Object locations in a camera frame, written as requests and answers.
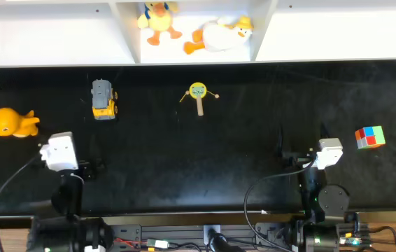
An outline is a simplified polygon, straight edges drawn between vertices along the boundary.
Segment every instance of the toy truck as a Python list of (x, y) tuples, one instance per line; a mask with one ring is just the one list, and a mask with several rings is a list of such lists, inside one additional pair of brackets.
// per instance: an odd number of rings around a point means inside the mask
[(107, 80), (92, 82), (92, 112), (95, 120), (112, 120), (117, 115), (117, 92)]

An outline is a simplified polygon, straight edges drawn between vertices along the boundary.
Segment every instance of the orange beak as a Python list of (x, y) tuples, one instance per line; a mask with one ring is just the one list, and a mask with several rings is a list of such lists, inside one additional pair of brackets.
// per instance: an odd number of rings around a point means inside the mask
[(154, 12), (156, 13), (156, 15), (162, 17), (165, 15), (165, 7), (163, 3), (157, 3), (154, 7), (153, 7)]

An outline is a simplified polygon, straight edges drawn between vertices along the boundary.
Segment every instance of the black table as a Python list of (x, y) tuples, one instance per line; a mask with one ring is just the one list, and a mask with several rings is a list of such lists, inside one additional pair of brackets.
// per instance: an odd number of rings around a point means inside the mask
[[(92, 81), (119, 92), (118, 121), (92, 116)], [(194, 82), (220, 95), (191, 97)], [(0, 69), (0, 108), (34, 109), (38, 137), (0, 137), (0, 185), (51, 134), (72, 131), (78, 157), (101, 156), (107, 170), (85, 184), (83, 212), (113, 215), (168, 211), (240, 211), (257, 179), (284, 172), (275, 157), (306, 150), (323, 123), (344, 155), (327, 179), (351, 194), (351, 209), (396, 210), (396, 61)], [(355, 130), (381, 125), (386, 145), (357, 150)], [(50, 198), (59, 176), (34, 165), (3, 192), (0, 214), (30, 214)], [(250, 209), (301, 209), (297, 179), (263, 183)]]

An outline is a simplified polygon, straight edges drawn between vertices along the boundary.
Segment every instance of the colorful puzzle cube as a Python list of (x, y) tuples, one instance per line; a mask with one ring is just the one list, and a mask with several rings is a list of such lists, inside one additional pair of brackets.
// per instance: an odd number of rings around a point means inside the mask
[(381, 126), (359, 129), (355, 132), (355, 138), (359, 149), (377, 148), (386, 143)]

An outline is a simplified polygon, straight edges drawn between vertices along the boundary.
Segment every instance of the stuffed animal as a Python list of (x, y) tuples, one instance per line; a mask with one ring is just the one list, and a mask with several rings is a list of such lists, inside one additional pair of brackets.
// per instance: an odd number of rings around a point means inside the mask
[(34, 116), (34, 111), (22, 116), (11, 108), (0, 108), (0, 136), (36, 136), (38, 134), (36, 123), (39, 123), (39, 118)]
[(155, 31), (153, 37), (147, 39), (150, 45), (158, 46), (161, 32), (169, 32), (170, 38), (179, 39), (183, 34), (175, 31), (170, 11), (178, 12), (178, 5), (174, 2), (145, 2), (145, 12), (137, 20), (140, 29), (150, 27)]
[(217, 22), (208, 22), (203, 29), (194, 31), (193, 41), (184, 44), (184, 51), (188, 55), (199, 49), (206, 49), (210, 52), (220, 52), (243, 45), (253, 33), (253, 26), (249, 17), (242, 16), (234, 25), (222, 23), (222, 19)]

